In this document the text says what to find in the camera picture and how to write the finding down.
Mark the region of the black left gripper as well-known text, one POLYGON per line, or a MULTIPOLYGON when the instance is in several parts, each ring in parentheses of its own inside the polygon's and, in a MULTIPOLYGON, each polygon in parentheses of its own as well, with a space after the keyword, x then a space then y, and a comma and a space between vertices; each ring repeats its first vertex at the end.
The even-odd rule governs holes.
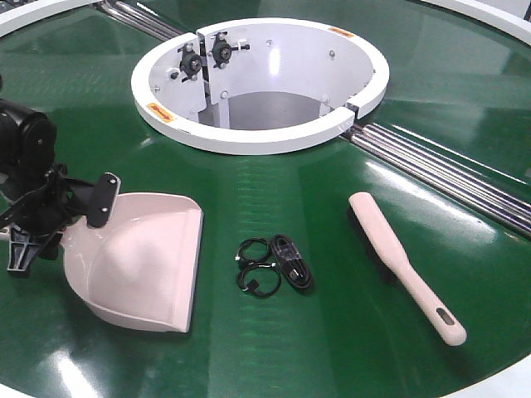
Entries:
POLYGON ((78 216, 91 228, 108 222, 120 179, 104 172, 96 183, 67 176, 65 164, 54 163, 40 186, 9 199, 1 214, 1 227, 9 228, 9 274, 30 274, 32 262, 41 257, 54 260, 63 230, 78 216))

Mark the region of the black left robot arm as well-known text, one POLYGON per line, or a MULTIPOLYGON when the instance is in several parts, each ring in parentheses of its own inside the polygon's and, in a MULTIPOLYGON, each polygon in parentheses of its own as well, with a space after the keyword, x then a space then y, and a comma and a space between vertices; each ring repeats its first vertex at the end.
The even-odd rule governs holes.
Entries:
POLYGON ((111 172, 97 182, 69 177, 56 161, 56 125, 42 112, 8 100, 1 102, 1 214, 7 229, 13 277, 28 277, 38 258, 54 260, 64 230, 80 216, 91 228, 107 224, 119 193, 111 172))

